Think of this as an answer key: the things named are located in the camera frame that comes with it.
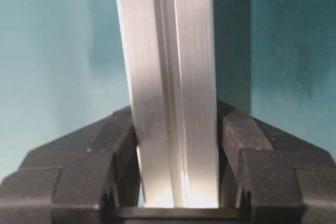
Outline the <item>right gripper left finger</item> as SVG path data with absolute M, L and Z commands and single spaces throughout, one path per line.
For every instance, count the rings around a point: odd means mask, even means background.
M 129 107 L 27 153 L 1 183 L 1 223 L 106 223 L 138 203 Z

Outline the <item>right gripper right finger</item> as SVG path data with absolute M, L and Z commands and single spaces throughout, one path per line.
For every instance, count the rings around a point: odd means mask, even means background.
M 330 153 L 218 101 L 220 206 L 251 223 L 335 223 Z

